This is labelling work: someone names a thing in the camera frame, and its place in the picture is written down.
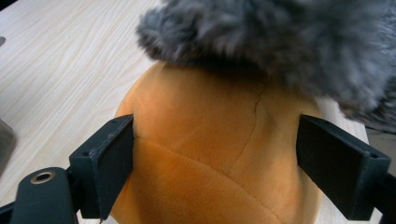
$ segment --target light wood surface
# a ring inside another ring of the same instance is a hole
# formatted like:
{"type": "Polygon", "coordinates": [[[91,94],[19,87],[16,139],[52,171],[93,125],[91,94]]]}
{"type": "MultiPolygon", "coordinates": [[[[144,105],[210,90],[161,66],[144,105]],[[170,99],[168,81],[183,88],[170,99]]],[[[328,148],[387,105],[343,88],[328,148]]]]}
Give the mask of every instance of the light wood surface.
{"type": "MultiPolygon", "coordinates": [[[[158,4],[19,0],[0,12],[0,36],[7,39],[0,48],[0,119],[18,138],[0,177],[0,206],[15,199],[26,175],[66,168],[71,152],[114,117],[122,97],[152,64],[135,43],[134,28],[139,15],[158,4]]],[[[367,140],[363,126],[344,120],[334,103],[319,104],[326,119],[367,140]]],[[[358,222],[345,221],[325,198],[317,223],[358,222]]]]}

